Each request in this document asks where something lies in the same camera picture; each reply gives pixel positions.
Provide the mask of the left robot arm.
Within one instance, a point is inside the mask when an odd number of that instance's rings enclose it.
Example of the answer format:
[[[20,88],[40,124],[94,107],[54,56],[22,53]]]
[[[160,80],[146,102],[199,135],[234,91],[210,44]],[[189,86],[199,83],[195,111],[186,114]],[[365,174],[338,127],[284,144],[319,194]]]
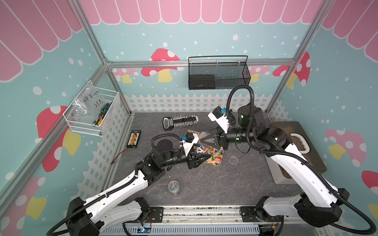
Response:
[[[199,137],[186,133],[180,137],[173,133],[161,134],[150,141],[151,151],[134,166],[126,178],[85,200],[75,198],[69,204],[67,216],[46,233],[48,236],[98,236],[109,227],[111,212],[129,196],[157,182],[177,164],[186,163],[194,169],[211,158],[210,154],[197,153]]]

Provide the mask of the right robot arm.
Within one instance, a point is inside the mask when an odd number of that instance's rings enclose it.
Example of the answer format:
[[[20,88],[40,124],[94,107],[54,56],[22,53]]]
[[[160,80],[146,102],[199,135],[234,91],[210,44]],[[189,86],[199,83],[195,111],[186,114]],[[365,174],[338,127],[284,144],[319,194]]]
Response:
[[[202,138],[201,142],[213,139],[210,145],[216,149],[227,149],[230,143],[247,143],[249,148],[282,167],[300,186],[303,192],[293,197],[262,197],[254,209],[257,219],[265,221],[273,216],[294,216],[316,228],[330,225],[353,234],[374,234],[377,230],[375,223],[348,202],[349,193],[330,184],[282,129],[268,128],[262,110],[254,102],[255,94],[250,86],[236,86],[229,94],[226,107],[218,106],[208,114],[208,118],[217,123],[217,132]],[[343,212],[341,205],[359,215],[369,228],[357,230],[338,225]]]

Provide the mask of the clear candy jar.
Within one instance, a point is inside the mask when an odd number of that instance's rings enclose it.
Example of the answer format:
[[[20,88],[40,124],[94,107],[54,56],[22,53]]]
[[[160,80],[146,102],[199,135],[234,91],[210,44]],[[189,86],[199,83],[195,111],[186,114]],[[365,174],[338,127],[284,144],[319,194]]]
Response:
[[[174,196],[177,197],[180,195],[180,185],[177,181],[171,181],[168,184],[168,190],[169,192]]]
[[[194,152],[196,154],[209,154],[209,146],[204,144],[195,144],[193,146]]]

